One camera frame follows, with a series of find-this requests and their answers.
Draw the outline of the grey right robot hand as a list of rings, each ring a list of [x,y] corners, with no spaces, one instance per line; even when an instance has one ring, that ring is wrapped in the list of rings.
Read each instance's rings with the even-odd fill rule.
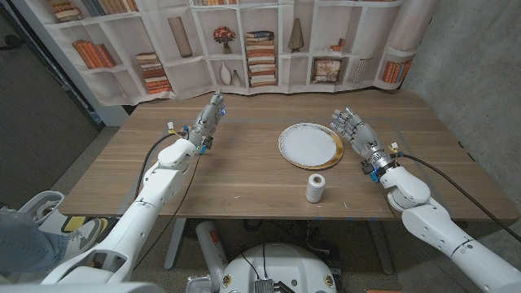
[[[374,130],[350,107],[346,107],[343,112],[338,109],[334,111],[331,127],[344,136],[364,160],[375,164],[379,160],[389,159]]]

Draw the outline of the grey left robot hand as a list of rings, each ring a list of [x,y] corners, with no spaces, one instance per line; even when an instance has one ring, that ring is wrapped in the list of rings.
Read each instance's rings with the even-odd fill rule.
[[[195,123],[189,132],[188,140],[194,145],[200,145],[216,131],[221,118],[225,115],[224,98],[221,91],[216,91],[210,102],[197,115]]]

